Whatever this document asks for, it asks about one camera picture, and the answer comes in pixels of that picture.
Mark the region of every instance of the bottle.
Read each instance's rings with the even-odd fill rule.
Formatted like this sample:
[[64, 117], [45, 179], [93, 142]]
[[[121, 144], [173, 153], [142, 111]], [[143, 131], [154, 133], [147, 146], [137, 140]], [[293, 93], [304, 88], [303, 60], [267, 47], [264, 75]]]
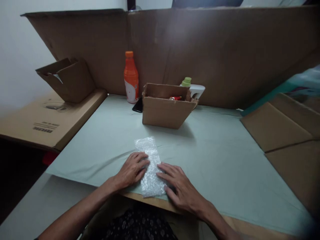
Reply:
[[191, 78], [190, 77], [184, 78], [184, 80], [182, 81], [180, 86], [182, 86], [182, 87], [190, 87], [191, 97], [193, 99], [199, 99], [200, 96], [202, 95], [202, 93], [204, 92], [204, 90], [206, 89], [202, 85], [191, 84]]
[[126, 67], [124, 68], [124, 84], [126, 86], [127, 101], [136, 103], [139, 99], [138, 71], [133, 60], [133, 52], [126, 51]]
[[256, 101], [250, 107], [241, 112], [242, 116], [246, 116], [253, 112], [269, 100], [273, 99], [277, 93], [287, 93], [292, 92], [299, 88], [313, 88], [320, 89], [320, 65], [310, 68], [303, 73], [298, 73], [293, 75], [287, 81], [273, 89], [271, 92], [266, 94], [263, 98]]

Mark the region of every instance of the white spray bottle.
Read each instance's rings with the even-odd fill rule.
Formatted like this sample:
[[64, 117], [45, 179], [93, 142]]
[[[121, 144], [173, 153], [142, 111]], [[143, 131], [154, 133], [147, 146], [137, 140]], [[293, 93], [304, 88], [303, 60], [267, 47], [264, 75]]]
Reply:
[[190, 87], [191, 97], [193, 99], [199, 99], [201, 94], [203, 93], [203, 91], [206, 89], [202, 85], [191, 84], [191, 78], [190, 77], [184, 78], [184, 80], [182, 81], [180, 86], [182, 86], [182, 87]]

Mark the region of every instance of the forearm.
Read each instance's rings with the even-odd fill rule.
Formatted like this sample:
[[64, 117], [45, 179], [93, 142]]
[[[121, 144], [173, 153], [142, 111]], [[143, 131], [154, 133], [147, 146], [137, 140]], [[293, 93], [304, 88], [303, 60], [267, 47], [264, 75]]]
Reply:
[[109, 178], [89, 196], [61, 215], [39, 236], [39, 240], [77, 239], [93, 215], [116, 191], [112, 181], [113, 179]]
[[206, 200], [205, 204], [197, 210], [197, 215], [206, 222], [218, 239], [240, 239], [211, 202]]

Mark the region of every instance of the cardboard box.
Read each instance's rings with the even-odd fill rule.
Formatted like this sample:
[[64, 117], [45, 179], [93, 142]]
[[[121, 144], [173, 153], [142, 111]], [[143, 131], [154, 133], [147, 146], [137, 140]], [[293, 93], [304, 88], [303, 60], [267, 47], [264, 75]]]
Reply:
[[303, 6], [23, 16], [57, 61], [82, 57], [96, 86], [108, 93], [126, 95], [125, 51], [132, 50], [139, 94], [147, 82], [180, 85], [191, 77], [206, 87], [199, 104], [243, 109], [270, 86], [320, 63], [318, 13], [318, 6]]
[[313, 214], [320, 190], [320, 113], [283, 93], [240, 120]]
[[[181, 96], [182, 100], [169, 100]], [[179, 129], [198, 101], [191, 98], [189, 87], [147, 83], [142, 93], [142, 123]]]
[[107, 97], [94, 90], [79, 104], [64, 102], [52, 93], [0, 120], [0, 136], [34, 147], [62, 151]]
[[96, 88], [83, 59], [65, 58], [36, 72], [65, 102], [80, 103]]

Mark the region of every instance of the smartphone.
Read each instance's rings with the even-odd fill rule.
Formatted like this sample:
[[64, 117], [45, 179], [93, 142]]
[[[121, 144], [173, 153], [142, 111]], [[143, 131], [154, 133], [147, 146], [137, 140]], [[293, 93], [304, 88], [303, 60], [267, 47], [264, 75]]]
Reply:
[[133, 111], [142, 113], [143, 105], [142, 105], [142, 98], [139, 98], [137, 103], [132, 108]]

